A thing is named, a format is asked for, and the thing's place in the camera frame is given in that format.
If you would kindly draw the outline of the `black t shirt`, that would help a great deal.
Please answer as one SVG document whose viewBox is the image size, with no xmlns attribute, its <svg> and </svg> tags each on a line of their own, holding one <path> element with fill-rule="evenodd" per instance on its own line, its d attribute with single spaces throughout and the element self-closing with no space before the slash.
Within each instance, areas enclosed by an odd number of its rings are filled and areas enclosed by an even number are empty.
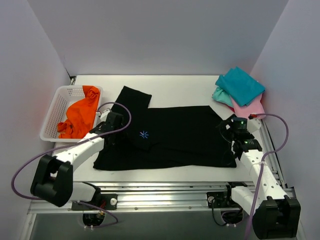
<svg viewBox="0 0 320 240">
<path fill-rule="evenodd" d="M 229 143 L 208 105 L 150 108 L 152 95 L 124 86 L 112 112 L 123 115 L 123 139 L 99 152 L 96 170 L 125 171 L 183 166 L 236 168 Z"/>
</svg>

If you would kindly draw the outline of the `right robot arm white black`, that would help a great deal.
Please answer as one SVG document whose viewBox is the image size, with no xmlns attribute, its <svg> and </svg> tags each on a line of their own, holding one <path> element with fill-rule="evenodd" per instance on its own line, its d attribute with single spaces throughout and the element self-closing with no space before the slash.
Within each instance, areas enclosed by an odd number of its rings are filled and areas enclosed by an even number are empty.
<svg viewBox="0 0 320 240">
<path fill-rule="evenodd" d="M 260 116 L 253 113 L 243 118 L 233 114 L 218 126 L 255 186 L 254 192 L 246 186 L 233 186 L 222 193 L 222 200 L 230 207 L 238 204 L 248 214 L 244 239 L 248 240 L 251 232 L 260 240 L 292 239 L 298 233 L 301 205 L 279 185 L 266 162 L 267 156 L 284 148 L 289 137 L 278 148 L 263 152 L 253 135 L 261 127 Z"/>
</svg>

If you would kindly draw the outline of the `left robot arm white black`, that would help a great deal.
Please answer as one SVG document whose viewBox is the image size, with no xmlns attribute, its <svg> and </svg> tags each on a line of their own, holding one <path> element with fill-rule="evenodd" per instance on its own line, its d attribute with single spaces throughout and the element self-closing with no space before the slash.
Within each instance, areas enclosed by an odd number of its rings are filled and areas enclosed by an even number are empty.
<svg viewBox="0 0 320 240">
<path fill-rule="evenodd" d="M 87 182 L 74 182 L 74 171 L 94 154 L 112 145 L 122 129 L 124 116 L 109 112 L 106 119 L 89 131 L 83 139 L 54 156 L 45 154 L 38 162 L 30 193 L 57 207 L 67 202 L 83 202 L 90 210 L 101 203 L 99 187 Z"/>
</svg>

